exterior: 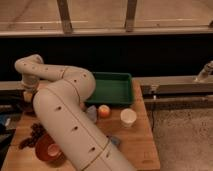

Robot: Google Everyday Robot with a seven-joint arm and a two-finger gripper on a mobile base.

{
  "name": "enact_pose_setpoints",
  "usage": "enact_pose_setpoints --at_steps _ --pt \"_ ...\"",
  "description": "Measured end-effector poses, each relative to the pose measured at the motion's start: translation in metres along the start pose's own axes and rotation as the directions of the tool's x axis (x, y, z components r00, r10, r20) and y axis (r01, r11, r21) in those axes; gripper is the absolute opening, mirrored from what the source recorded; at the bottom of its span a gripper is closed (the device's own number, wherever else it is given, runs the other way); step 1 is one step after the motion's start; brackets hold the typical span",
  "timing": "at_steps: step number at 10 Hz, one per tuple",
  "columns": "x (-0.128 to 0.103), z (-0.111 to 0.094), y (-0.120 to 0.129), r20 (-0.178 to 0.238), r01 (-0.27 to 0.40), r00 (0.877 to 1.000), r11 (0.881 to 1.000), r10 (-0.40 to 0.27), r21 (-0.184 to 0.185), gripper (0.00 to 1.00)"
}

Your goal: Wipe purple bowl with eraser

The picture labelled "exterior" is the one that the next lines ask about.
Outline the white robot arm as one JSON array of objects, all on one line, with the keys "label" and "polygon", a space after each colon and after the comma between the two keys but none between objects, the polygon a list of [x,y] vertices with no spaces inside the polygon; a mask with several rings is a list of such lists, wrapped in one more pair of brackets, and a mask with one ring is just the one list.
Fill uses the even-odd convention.
[{"label": "white robot arm", "polygon": [[136,171],[80,107],[96,87],[90,71],[49,65],[37,54],[18,59],[15,69],[34,93],[39,121],[77,171]]}]

